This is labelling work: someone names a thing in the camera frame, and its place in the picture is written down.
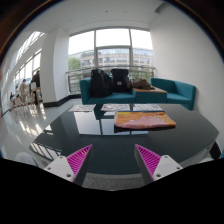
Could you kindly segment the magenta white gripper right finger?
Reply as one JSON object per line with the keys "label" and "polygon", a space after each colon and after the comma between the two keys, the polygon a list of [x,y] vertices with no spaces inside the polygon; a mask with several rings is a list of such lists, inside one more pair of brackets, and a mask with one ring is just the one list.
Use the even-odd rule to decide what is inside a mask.
{"label": "magenta white gripper right finger", "polygon": [[182,169],[169,155],[160,156],[138,144],[135,145],[134,156],[145,185]]}

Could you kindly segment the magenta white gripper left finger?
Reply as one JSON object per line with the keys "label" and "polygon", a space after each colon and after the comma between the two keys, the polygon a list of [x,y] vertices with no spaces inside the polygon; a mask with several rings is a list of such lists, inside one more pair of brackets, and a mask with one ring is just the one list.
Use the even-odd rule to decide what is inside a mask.
{"label": "magenta white gripper left finger", "polygon": [[44,170],[81,186],[92,154],[92,145],[87,145],[69,156],[58,156]]}

